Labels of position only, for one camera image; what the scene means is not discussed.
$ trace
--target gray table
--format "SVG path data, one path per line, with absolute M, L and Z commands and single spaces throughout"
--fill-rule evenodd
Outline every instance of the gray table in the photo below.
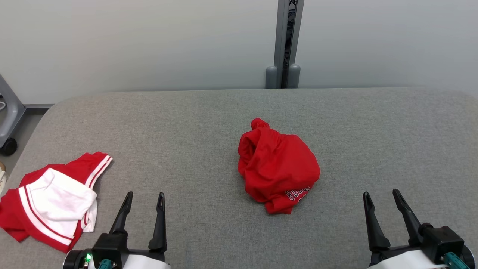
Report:
M 299 135 L 319 182 L 291 215 L 268 215 L 237 172 L 240 136 L 255 117 Z M 69 99 L 43 117 L 11 173 L 103 151 L 114 161 L 96 184 L 92 247 L 127 191 L 129 247 L 147 248 L 157 195 L 166 195 L 166 261 L 179 268 L 366 268 L 362 193 L 392 245 L 408 236 L 391 191 L 418 219 L 448 225 L 478 252 L 478 102 L 436 90 L 199 90 Z M 0 231 L 0 268 L 59 268 L 64 254 Z

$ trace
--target black wheel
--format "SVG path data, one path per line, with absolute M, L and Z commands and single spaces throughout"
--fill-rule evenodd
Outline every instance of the black wheel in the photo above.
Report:
M 13 138 L 9 138 L 7 139 L 7 141 L 5 141 L 5 144 L 3 144 L 2 147 L 0 147 L 0 154 L 5 156 L 10 156 L 13 153 L 15 153 L 15 151 L 17 151 L 17 148 L 18 148 L 17 141 L 15 141 L 15 139 Z

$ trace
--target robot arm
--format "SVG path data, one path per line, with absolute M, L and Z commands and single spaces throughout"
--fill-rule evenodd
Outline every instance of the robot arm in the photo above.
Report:
M 365 220 L 372 252 L 369 269 L 475 269 L 472 253 L 464 240 L 450 227 L 433 228 L 429 223 L 421 224 L 399 190 L 393 197 L 409 235 L 408 245 L 391 247 L 383 235 L 375 216 L 375 206 L 368 192 L 363 194 Z
M 71 250 L 63 262 L 63 269 L 170 269 L 164 262 L 166 251 L 166 215 L 164 193 L 156 204 L 156 223 L 148 250 L 128 249 L 128 232 L 124 229 L 130 213 L 133 192 L 126 195 L 109 233 L 103 233 L 92 249 Z

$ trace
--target cloth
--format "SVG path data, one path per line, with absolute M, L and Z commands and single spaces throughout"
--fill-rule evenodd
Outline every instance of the cloth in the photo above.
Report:
M 82 232 L 92 232 L 97 215 L 93 186 L 112 158 L 86 153 L 67 164 L 26 174 L 0 202 L 0 227 L 18 242 L 32 236 L 63 252 Z
M 265 203 L 269 214 L 292 213 L 319 180 L 320 167 L 309 147 L 296 135 L 280 134 L 259 118 L 242 135 L 238 171 L 246 192 Z

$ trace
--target crumpled red shirt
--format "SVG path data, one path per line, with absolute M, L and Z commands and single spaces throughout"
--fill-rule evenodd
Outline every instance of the crumpled red shirt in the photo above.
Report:
M 246 192 L 265 203 L 269 214 L 292 213 L 319 180 L 320 167 L 309 147 L 296 135 L 280 134 L 260 118 L 242 135 L 238 171 Z

